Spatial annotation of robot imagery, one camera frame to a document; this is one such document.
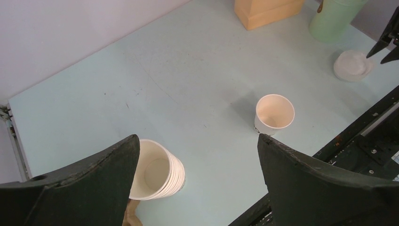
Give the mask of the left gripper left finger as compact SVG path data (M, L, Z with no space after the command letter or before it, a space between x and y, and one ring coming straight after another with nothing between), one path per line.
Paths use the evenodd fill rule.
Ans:
M122 225L139 154L139 138L130 135L66 167L1 184L1 225Z

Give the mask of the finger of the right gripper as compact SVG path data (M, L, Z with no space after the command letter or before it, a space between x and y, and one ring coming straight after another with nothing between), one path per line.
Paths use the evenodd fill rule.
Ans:
M399 47L395 47L389 54L387 54L381 61L380 64L389 63L399 59Z
M366 58L370 58L377 54L384 48L388 47L390 44L399 46L399 8L397 7L390 18L386 28L384 29L382 35L372 47L372 49L367 54Z

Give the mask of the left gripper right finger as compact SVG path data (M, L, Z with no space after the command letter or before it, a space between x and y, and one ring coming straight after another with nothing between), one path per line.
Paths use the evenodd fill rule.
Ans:
M398 225L398 182L330 165L266 134L257 149L276 225Z

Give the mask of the brown pulp cup carrier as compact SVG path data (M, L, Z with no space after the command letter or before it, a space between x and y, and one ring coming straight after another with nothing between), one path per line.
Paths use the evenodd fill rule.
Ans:
M143 226L141 220L136 216L136 209L139 203L139 200L129 199L124 213L122 226Z

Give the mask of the stack of white lids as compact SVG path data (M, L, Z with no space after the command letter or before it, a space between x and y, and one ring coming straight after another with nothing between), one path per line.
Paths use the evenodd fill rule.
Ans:
M333 65L337 78L347 82L360 82L374 68L374 63L363 52L348 50L339 55Z

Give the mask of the green straw holder cup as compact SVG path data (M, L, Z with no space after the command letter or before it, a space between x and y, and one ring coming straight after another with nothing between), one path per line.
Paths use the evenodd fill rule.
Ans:
M320 42L338 40L368 0L323 0L311 20L309 32Z

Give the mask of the stack of white paper cups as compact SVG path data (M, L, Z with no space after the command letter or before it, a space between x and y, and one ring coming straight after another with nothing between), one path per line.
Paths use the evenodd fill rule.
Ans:
M182 162L161 144L141 139L129 198L147 201L169 197L180 191L184 184L185 170Z

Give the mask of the single white paper cup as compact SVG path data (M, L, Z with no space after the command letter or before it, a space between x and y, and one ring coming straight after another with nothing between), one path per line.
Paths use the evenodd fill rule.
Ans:
M293 104L284 96L269 94L260 98L255 107L254 129L259 134L274 135L292 124Z

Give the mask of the brown paper bag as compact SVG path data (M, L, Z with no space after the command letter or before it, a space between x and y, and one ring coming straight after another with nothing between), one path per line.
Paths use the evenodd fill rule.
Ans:
M304 0L235 0L234 12L247 30L274 23L301 12Z

